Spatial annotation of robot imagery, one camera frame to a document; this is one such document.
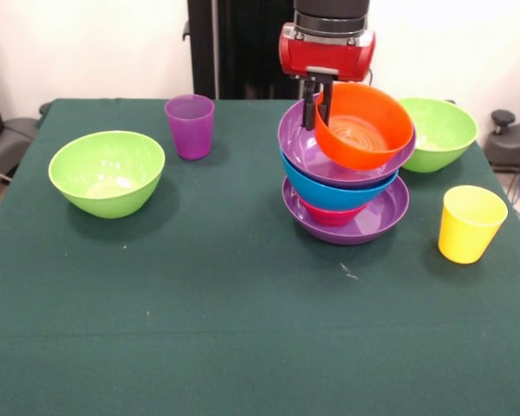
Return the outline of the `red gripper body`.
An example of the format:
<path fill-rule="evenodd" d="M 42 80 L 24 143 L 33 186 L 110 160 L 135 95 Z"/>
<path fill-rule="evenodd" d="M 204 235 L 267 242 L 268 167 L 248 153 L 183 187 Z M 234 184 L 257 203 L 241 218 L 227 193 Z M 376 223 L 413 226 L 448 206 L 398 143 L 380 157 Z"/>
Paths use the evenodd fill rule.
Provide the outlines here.
<path fill-rule="evenodd" d="M 337 81 L 363 81 L 374 55 L 376 36 L 365 30 L 357 36 L 323 37 L 285 23 L 279 38 L 279 58 L 287 75 L 332 75 Z"/>

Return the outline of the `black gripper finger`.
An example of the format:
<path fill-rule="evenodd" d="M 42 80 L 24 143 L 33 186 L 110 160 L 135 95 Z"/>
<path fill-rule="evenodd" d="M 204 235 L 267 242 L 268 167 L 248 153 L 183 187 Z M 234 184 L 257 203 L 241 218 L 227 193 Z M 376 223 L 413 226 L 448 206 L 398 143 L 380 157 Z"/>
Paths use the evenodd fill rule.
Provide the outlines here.
<path fill-rule="evenodd" d="M 315 78 L 304 80 L 302 126 L 305 129 L 313 129 L 315 124 Z"/>
<path fill-rule="evenodd" d="M 320 116 L 325 125 L 329 123 L 334 76 L 331 74 L 319 74 L 318 82 L 323 88 L 322 103 L 318 105 Z"/>

